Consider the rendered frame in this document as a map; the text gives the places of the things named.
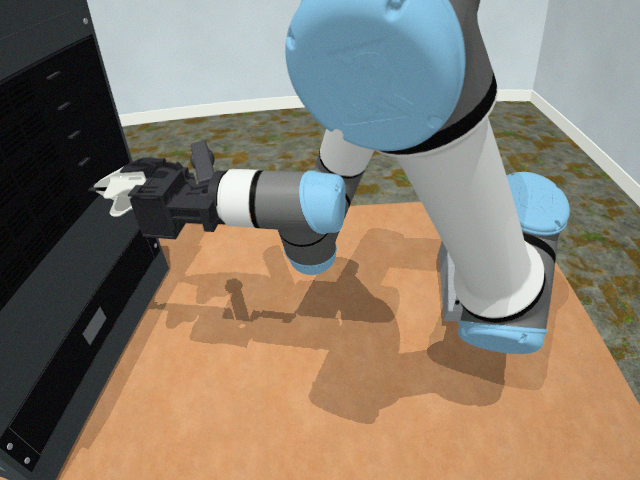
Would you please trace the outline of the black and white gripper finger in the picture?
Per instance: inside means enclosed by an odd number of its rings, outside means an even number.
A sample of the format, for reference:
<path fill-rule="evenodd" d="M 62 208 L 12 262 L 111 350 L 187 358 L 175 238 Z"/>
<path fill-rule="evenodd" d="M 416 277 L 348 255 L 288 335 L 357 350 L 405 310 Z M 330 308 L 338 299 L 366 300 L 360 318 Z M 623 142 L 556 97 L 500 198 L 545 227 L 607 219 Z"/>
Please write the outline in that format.
<path fill-rule="evenodd" d="M 132 190 L 136 184 L 143 185 L 160 167 L 168 167 L 165 158 L 140 158 L 104 177 L 93 187 L 107 188 L 103 197 L 113 198 L 124 191 Z"/>
<path fill-rule="evenodd" d="M 104 195 L 106 189 L 107 188 L 99 188 L 95 192 L 97 192 L 97 193 L 99 193 L 101 195 Z M 128 211 L 133 209 L 131 204 L 130 204 L 130 200 L 129 200 L 131 197 L 128 197 L 128 195 L 127 195 L 130 191 L 131 190 L 124 191 L 121 194 L 117 195 L 116 197 L 109 198 L 109 199 L 114 200 L 112 208 L 110 210 L 111 216 L 119 217 L 119 216 L 122 216 L 126 212 L 128 212 Z"/>

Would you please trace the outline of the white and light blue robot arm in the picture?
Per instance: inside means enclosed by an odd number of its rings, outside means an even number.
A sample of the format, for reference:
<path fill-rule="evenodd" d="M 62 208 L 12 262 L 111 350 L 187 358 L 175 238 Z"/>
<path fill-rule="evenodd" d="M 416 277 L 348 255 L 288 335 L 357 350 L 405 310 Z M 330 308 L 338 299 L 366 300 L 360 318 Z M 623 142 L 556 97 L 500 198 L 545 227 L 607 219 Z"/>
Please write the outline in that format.
<path fill-rule="evenodd" d="M 230 169 L 216 209 L 227 226 L 279 229 L 291 265 L 321 274 L 374 150 L 396 157 L 456 267 L 459 337 L 530 354 L 548 330 L 570 207 L 549 179 L 506 175 L 488 119 L 498 87 L 479 4 L 301 0 L 285 56 L 297 96 L 326 128 L 315 167 Z"/>

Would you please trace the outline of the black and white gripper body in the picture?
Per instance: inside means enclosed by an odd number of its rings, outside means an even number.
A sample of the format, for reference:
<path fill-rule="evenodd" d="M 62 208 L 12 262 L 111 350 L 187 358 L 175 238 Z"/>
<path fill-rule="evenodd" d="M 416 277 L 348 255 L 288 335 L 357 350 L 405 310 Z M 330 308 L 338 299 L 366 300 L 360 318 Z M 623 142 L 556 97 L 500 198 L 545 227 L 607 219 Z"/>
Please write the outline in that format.
<path fill-rule="evenodd" d="M 210 185 L 209 182 L 196 184 L 194 173 L 189 173 L 188 167 L 179 162 L 166 163 L 169 168 L 158 168 L 143 185 L 135 185 L 128 193 L 143 237 L 176 240 L 186 223 L 202 224 L 204 232 L 214 232 L 218 224 L 226 225 L 218 216 L 216 206 L 219 184 L 227 171 L 216 171 Z"/>

